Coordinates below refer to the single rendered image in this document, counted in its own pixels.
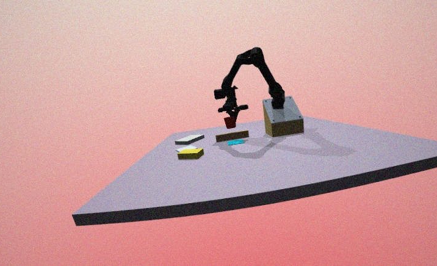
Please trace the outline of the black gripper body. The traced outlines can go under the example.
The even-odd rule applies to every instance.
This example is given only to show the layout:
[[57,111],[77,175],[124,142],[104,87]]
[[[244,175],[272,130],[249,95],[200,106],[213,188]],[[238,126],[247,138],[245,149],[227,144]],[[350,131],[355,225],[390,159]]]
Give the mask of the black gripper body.
[[[233,102],[235,103],[235,108],[232,108],[230,111],[226,111],[226,112],[231,112],[232,110],[234,110],[234,111],[239,111],[239,110],[246,110],[246,109],[248,109],[248,104],[244,104],[244,105],[240,105],[240,106],[238,106],[237,105],[237,98],[236,98],[236,96],[235,97],[230,97],[230,98],[227,98],[226,100],[228,100],[228,102],[231,102],[231,100],[233,100]],[[221,108],[218,108],[218,113],[219,112],[223,112],[224,110],[223,110],[223,108],[221,107]]]

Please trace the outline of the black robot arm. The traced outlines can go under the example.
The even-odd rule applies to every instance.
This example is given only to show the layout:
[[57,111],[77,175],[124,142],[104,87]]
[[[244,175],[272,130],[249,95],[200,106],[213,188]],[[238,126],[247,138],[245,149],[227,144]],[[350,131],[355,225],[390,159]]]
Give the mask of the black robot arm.
[[[268,93],[273,98],[272,99],[272,107],[273,109],[284,109],[285,102],[285,91],[282,89],[282,86],[277,83],[270,72],[266,62],[264,61],[264,55],[262,53],[262,49],[258,47],[254,47],[248,51],[245,51],[242,54],[239,54],[231,68],[231,71],[228,75],[225,76],[222,82],[222,89],[214,90],[215,99],[223,99],[225,97],[235,97],[235,90],[238,89],[235,85],[233,87],[232,83],[238,72],[241,65],[251,65],[258,68],[261,74],[263,75],[265,81],[269,86]],[[235,107],[235,103],[233,100],[231,102],[225,101],[226,103],[223,105],[224,111],[230,111]]]

